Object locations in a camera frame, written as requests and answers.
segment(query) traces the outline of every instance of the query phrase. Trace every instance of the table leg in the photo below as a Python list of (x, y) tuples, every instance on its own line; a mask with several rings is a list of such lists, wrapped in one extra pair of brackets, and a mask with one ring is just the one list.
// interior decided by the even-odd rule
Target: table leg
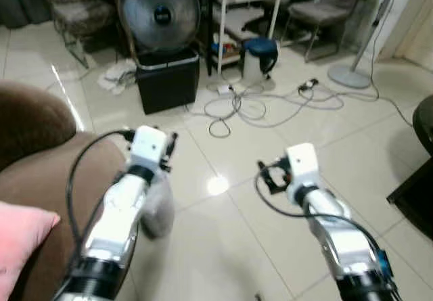
[(273, 5), (272, 20), (271, 20), (271, 25), (269, 27), (268, 39), (272, 39), (272, 36), (273, 36), (273, 30), (275, 28), (275, 22), (277, 21), (279, 2), (280, 1), (281, 0), (275, 0), (275, 3)]
[(219, 45), (218, 45), (218, 74), (221, 74), (223, 67), (223, 37), (225, 29), (225, 8), (227, 6), (227, 0), (221, 2), (221, 19), (219, 23)]
[(206, 66), (208, 75), (212, 74), (212, 42), (213, 42), (213, 24), (214, 24), (214, 0), (208, 0), (208, 44), (206, 48)]

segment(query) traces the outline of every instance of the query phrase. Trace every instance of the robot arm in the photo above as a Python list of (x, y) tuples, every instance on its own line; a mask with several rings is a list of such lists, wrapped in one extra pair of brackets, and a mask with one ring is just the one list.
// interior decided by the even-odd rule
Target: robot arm
[(105, 193), (102, 214), (54, 300), (115, 299), (131, 260), (146, 193), (154, 175), (169, 169), (176, 138), (148, 126), (135, 131), (127, 171)]
[[(322, 187), (313, 145), (288, 148), (276, 165), (285, 172), (289, 201), (299, 205), (309, 220), (342, 300), (393, 301), (395, 285), (386, 254), (351, 221), (348, 206)], [(269, 173), (265, 176), (269, 183)]]

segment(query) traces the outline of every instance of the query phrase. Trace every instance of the pink pillow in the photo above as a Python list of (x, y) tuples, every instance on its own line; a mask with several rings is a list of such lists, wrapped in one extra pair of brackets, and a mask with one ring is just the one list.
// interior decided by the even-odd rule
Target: pink pillow
[(33, 251), (60, 216), (40, 208), (0, 202), (0, 301), (6, 301)]

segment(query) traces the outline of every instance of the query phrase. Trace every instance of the black storage box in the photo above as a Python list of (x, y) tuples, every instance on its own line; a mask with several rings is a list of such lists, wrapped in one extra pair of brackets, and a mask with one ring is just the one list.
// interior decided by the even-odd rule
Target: black storage box
[(196, 100), (200, 62), (190, 48), (170, 55), (138, 56), (135, 77), (146, 114), (193, 103)]

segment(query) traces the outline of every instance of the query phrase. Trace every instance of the brown sofa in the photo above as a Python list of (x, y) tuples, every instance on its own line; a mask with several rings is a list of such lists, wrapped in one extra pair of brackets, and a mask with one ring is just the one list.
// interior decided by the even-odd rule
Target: brown sofa
[[(76, 133), (68, 107), (38, 89), (0, 81), (0, 200), (57, 212), (60, 223), (29, 261), (10, 301), (50, 300), (72, 252), (64, 197), (73, 159), (91, 133)], [(110, 186), (124, 158), (110, 141), (90, 149), (76, 172), (74, 210), (83, 227), (98, 197)]]

